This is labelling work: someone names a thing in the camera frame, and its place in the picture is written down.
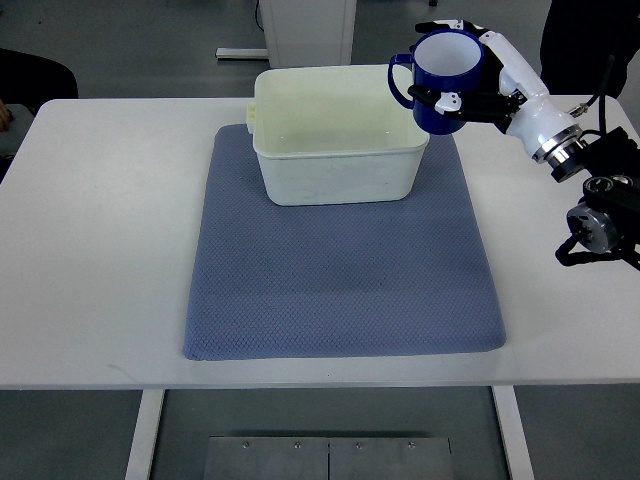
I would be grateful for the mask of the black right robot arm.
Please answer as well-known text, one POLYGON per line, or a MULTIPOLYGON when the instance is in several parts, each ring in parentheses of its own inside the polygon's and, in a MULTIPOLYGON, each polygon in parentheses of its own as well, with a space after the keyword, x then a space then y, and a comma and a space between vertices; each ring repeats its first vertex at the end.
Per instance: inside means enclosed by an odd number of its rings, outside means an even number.
POLYGON ((621 260, 639 267, 639 145, 623 127, 606 127, 605 97, 615 62, 610 55, 596 92, 578 114, 598 104, 598 128, 586 130, 595 141, 555 167, 559 180, 570 168, 586 170, 582 197, 566 214, 570 236, 556 250, 563 266, 621 260))

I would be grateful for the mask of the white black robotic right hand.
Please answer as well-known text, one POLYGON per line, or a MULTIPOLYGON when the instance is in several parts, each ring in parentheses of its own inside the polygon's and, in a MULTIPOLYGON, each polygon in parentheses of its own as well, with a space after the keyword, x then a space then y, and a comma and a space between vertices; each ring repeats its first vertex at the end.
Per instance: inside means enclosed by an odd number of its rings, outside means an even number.
MULTIPOLYGON (((534 161, 552 169, 586 146, 575 118, 552 103, 546 85, 502 34, 458 19, 420 23, 416 30, 421 38, 439 28, 476 36, 485 53, 478 88, 460 94, 461 105, 451 118, 494 125, 519 139, 534 161)), ((416 87, 408 90, 417 99, 426 99, 416 87)))

